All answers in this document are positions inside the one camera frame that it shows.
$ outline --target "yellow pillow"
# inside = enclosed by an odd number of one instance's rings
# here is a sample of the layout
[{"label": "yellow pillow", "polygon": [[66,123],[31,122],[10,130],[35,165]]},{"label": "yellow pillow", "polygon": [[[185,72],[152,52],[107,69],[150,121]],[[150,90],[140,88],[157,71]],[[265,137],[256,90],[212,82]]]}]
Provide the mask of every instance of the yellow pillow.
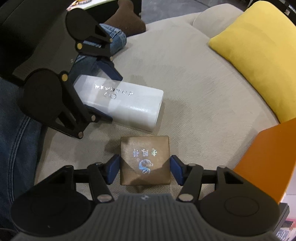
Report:
[{"label": "yellow pillow", "polygon": [[296,26],[274,5],[254,3],[209,46],[242,73],[280,122],[296,117]]}]

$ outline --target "brown box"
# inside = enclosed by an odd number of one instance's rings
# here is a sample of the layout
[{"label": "brown box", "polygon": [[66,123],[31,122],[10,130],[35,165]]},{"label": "brown box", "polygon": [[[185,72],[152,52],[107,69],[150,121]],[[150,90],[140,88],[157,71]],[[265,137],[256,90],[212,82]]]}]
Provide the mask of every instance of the brown box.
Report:
[{"label": "brown box", "polygon": [[121,138],[121,185],[170,184],[168,136]]}]

